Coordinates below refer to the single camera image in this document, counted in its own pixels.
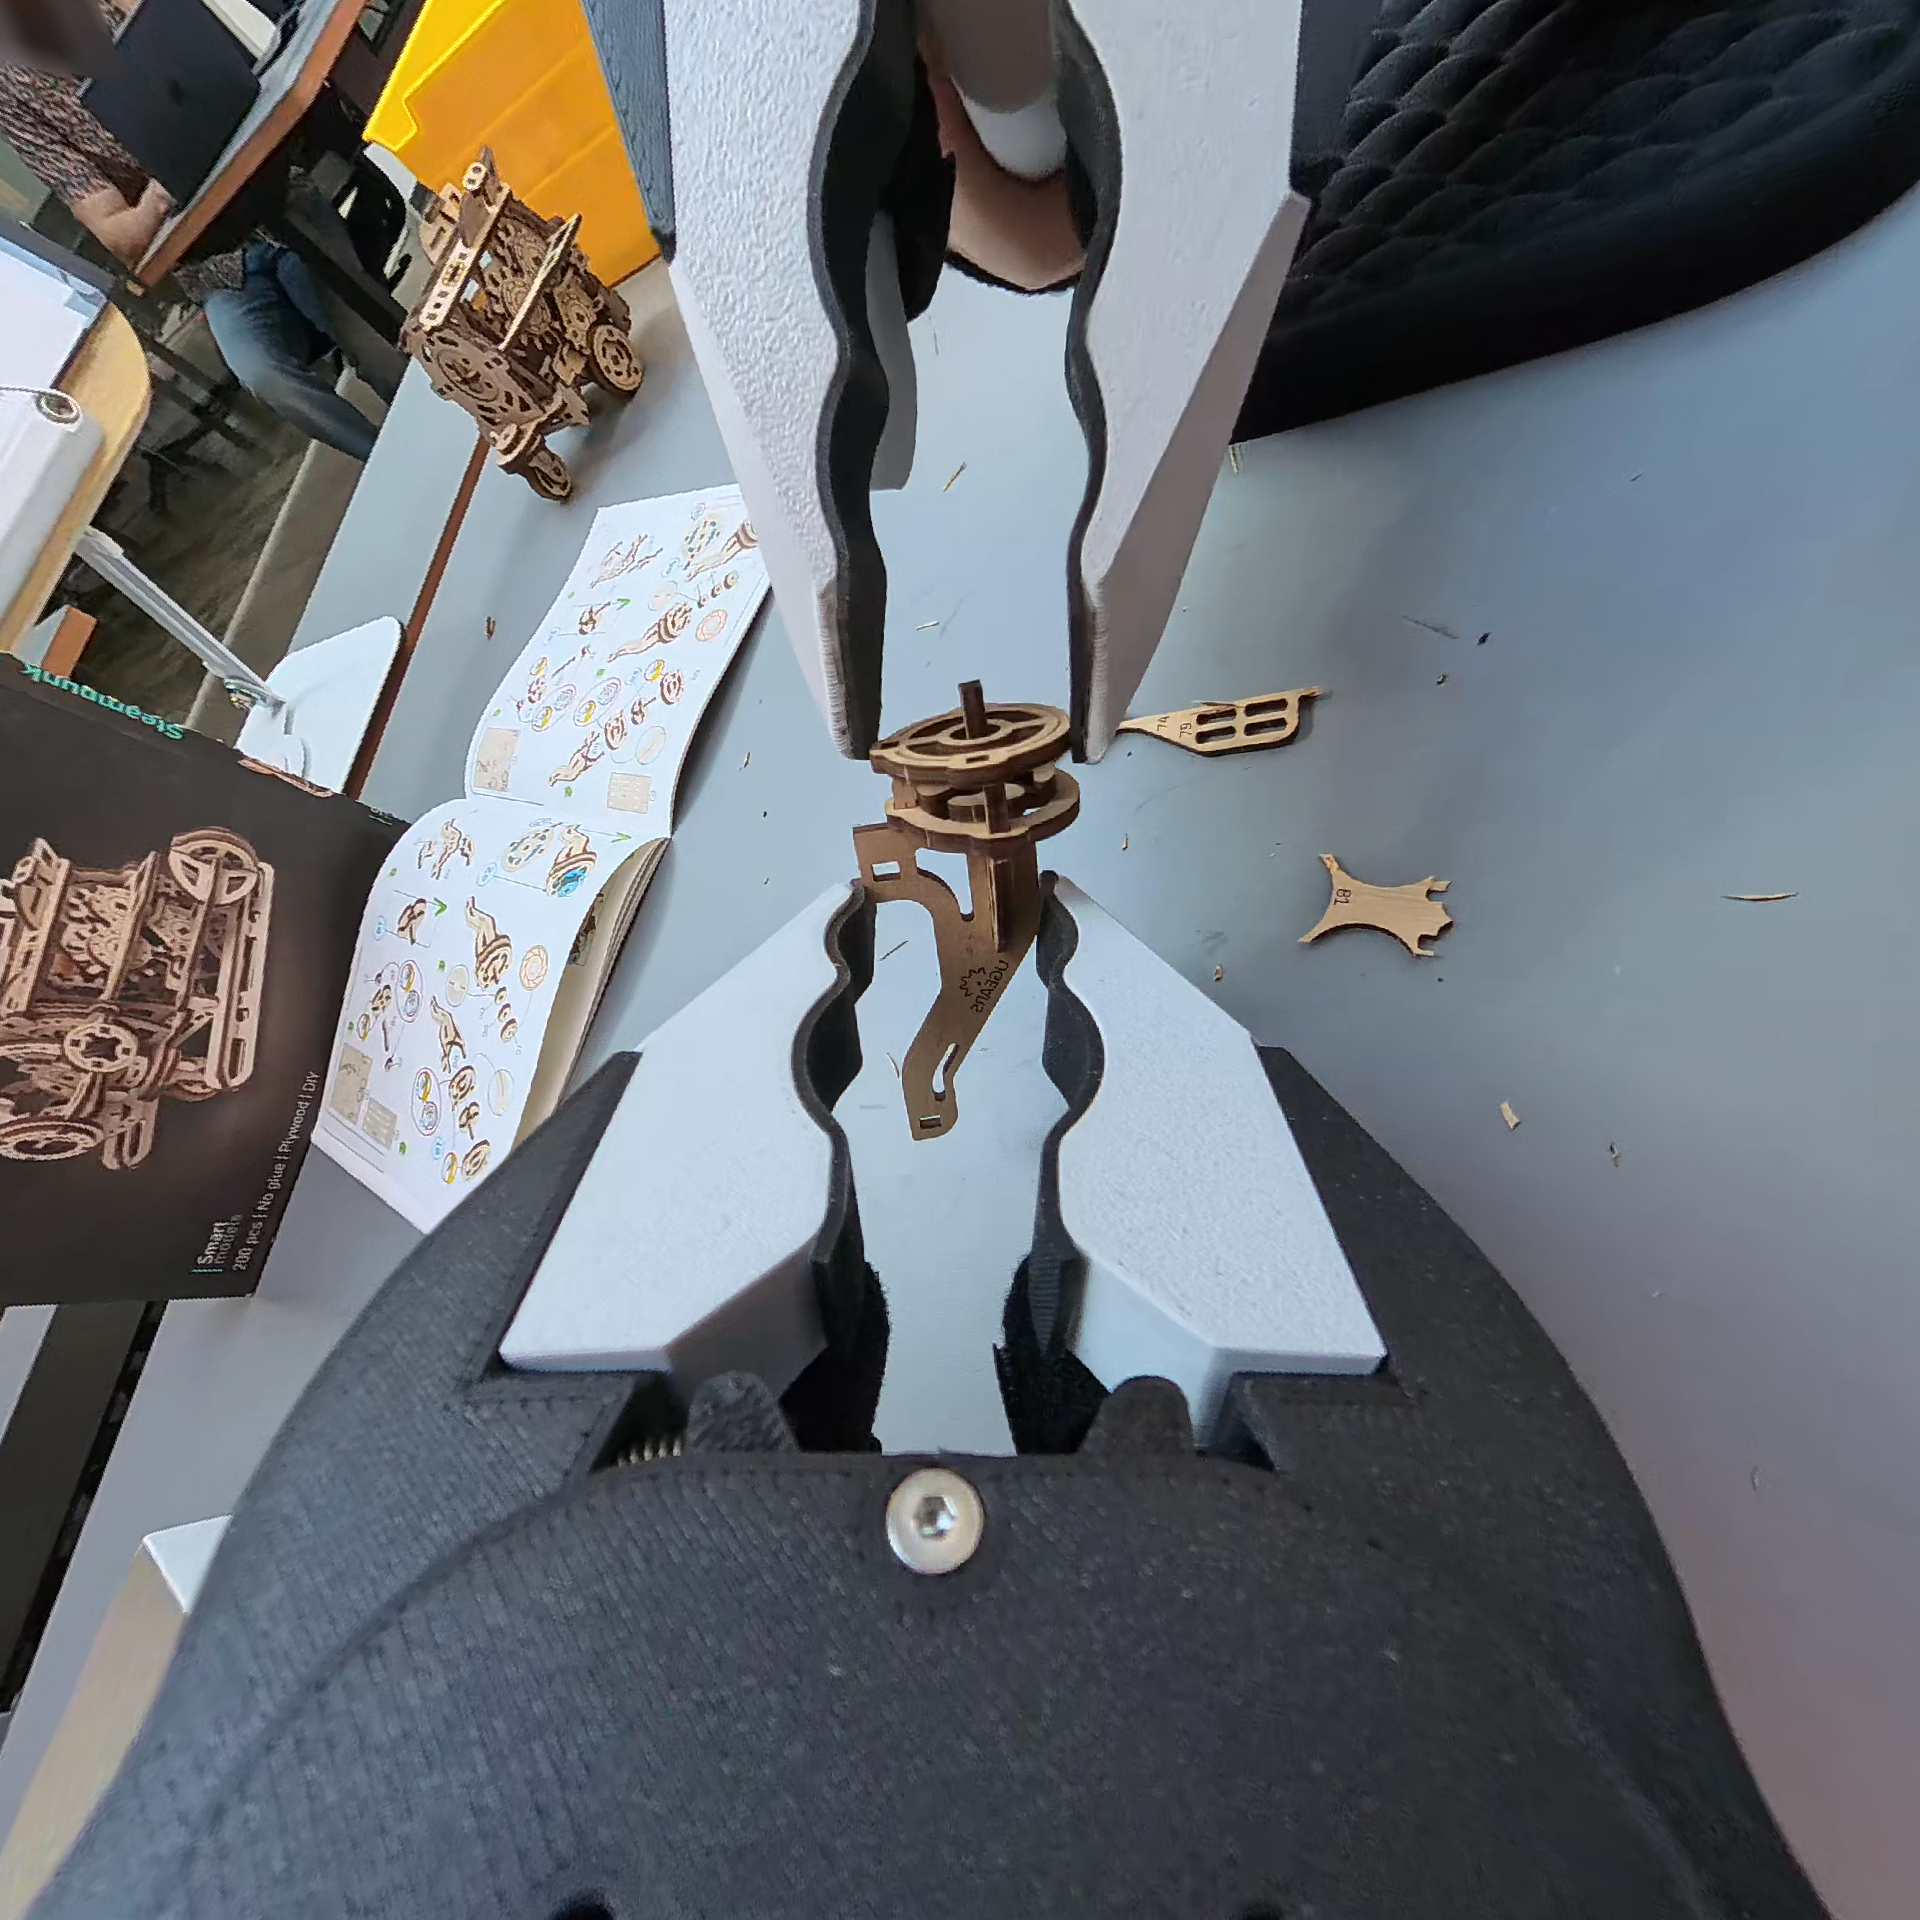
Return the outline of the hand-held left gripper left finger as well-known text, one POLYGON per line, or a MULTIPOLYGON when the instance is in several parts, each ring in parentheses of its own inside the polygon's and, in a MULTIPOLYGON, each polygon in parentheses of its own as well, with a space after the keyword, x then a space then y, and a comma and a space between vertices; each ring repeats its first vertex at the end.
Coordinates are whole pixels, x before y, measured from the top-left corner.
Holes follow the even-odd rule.
POLYGON ((542 1376, 801 1376, 861 1348, 836 1105, 864 1068, 877 903, 836 882, 639 1049, 501 1339, 542 1376))

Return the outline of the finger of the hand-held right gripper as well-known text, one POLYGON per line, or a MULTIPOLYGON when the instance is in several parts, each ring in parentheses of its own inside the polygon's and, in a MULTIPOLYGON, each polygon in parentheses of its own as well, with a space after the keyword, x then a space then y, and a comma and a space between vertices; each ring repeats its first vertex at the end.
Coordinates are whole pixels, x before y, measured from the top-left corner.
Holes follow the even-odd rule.
POLYGON ((1174 612, 1309 199, 1304 6, 1056 6, 1093 240, 1067 309, 1089 492, 1067 538, 1071 753, 1115 744, 1174 612))
POLYGON ((672 283, 787 636, 840 753, 881 738, 870 494, 919 379, 882 190, 915 123, 910 6, 665 6, 672 283))

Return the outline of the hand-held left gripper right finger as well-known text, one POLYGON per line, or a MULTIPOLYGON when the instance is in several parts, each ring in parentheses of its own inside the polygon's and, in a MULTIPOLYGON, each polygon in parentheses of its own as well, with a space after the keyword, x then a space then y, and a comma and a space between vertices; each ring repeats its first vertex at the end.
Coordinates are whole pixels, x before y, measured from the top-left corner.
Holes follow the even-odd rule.
POLYGON ((1080 882, 1045 876, 1034 1321, 1096 1388, 1372 1380, 1386 1344, 1259 1049, 1080 882))

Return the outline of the small wooden gear assembly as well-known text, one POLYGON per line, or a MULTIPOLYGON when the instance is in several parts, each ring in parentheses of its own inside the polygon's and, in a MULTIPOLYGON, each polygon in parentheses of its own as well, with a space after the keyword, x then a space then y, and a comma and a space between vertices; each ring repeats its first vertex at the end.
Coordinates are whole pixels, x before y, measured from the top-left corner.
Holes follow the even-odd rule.
POLYGON ((861 881, 932 915, 941 975, 898 1064, 910 1138, 953 1126, 953 1076, 1042 935, 1042 844, 1080 816, 1064 753, 1062 707, 988 703, 982 682, 870 745, 891 797, 881 826, 851 829, 861 881))

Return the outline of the black model kit box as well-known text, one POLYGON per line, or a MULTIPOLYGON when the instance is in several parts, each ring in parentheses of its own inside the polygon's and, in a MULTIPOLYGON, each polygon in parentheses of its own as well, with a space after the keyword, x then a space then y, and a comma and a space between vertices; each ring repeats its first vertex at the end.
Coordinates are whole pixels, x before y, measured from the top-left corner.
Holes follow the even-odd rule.
POLYGON ((255 1287, 399 831, 4 661, 4 1308, 255 1287))

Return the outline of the person's right hand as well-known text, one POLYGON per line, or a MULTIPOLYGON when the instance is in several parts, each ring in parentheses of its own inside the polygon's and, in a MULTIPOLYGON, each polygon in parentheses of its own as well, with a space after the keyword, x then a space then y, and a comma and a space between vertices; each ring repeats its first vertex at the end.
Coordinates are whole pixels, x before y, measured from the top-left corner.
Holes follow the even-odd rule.
POLYGON ((1071 225, 1067 181, 1024 181, 988 156, 963 93, 932 74, 941 156, 953 164, 948 262, 1022 295, 1062 291, 1085 273, 1085 240, 1071 225))

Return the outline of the yellow plastic bin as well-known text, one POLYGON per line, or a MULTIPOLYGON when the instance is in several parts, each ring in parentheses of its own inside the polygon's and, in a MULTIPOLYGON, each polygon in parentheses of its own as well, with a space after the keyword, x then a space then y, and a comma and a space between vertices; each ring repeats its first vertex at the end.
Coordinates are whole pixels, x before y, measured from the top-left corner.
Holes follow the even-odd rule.
POLYGON ((492 150, 535 214, 581 218, 610 288, 658 254, 581 6, 423 6, 367 142, 423 190, 492 150))

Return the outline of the open instruction booklet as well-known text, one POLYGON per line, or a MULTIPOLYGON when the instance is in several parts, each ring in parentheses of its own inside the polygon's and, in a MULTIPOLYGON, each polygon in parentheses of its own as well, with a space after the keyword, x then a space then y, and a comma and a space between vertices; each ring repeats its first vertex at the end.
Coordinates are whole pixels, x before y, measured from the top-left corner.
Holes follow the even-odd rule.
POLYGON ((463 793, 385 858, 316 1147, 411 1231, 558 1106, 767 593, 737 486, 596 511, 480 712, 463 793))

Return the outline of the flat wooden star-shaped part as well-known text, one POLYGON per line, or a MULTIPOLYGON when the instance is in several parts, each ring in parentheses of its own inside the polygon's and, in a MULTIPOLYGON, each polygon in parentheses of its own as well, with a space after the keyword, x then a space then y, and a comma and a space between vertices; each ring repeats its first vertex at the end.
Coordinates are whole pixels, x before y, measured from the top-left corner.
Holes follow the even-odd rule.
POLYGON ((1452 915, 1440 903, 1449 881, 1425 876, 1411 882, 1368 882, 1330 851, 1323 851, 1319 865, 1327 868, 1330 894, 1319 924, 1298 935, 1298 945, 1310 945, 1336 931, 1377 931, 1402 944, 1404 956, 1432 958, 1428 944, 1452 926, 1452 915))

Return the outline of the brown-edged desk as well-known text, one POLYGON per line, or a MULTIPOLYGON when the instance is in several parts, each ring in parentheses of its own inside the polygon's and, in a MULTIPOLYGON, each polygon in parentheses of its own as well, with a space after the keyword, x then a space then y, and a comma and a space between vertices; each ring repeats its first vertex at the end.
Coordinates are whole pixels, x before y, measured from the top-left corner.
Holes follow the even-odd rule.
POLYGON ((128 269, 128 278, 148 291, 210 235, 236 197, 272 164, 322 88, 335 79, 367 6, 299 6, 275 59, 265 66, 261 100, 238 131, 219 150, 203 185, 157 227, 157 240, 128 269))

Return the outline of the flat wooden grid part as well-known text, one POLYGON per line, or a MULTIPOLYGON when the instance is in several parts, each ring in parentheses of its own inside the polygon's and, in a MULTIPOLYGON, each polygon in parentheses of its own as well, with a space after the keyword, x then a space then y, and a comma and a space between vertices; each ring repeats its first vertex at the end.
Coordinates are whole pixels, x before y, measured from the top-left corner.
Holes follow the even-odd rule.
POLYGON ((1194 703, 1154 716, 1131 716, 1120 721, 1115 735, 1154 738, 1196 757, 1259 753, 1287 745, 1298 735, 1314 701, 1323 701, 1319 687, 1287 687, 1251 701, 1194 703))

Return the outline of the white curved panel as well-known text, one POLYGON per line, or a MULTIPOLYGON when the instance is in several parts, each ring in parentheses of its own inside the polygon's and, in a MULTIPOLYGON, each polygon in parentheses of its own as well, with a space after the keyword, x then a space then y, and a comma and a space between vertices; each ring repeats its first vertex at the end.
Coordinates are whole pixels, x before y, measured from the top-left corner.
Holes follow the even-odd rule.
POLYGON ((255 703, 238 728, 238 757, 317 793, 342 793, 397 648, 399 621, 377 618, 285 653, 265 680, 275 701, 255 703))

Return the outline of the light wooden round table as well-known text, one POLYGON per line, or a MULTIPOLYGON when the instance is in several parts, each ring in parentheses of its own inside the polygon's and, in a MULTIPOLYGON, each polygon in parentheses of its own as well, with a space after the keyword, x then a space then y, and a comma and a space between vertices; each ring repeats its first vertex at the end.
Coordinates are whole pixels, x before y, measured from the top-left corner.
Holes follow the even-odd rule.
POLYGON ((79 534, 106 503, 152 410, 143 338, 118 305, 93 317, 63 382, 63 394, 100 430, 100 443, 88 469, 54 486, 54 505, 38 528, 42 538, 17 567, 18 577, 12 583, 12 596, 4 596, 4 653, 17 653, 46 612, 67 563, 79 554, 79 534))

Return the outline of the white device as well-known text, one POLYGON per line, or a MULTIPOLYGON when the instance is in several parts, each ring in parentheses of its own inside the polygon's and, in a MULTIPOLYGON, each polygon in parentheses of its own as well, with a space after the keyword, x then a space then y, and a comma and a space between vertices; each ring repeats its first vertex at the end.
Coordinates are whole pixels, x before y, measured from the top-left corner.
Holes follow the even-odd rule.
POLYGON ((102 443, 67 394, 106 300, 4 227, 4 610, 102 443))

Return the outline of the white box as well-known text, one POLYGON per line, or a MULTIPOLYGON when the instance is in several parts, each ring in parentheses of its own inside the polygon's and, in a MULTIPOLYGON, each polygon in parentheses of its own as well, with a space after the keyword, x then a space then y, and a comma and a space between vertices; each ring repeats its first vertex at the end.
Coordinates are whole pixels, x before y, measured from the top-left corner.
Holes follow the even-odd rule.
POLYGON ((227 1517, 143 1541, 4 1842, 4 1916, 28 1916, 148 1716, 227 1517))

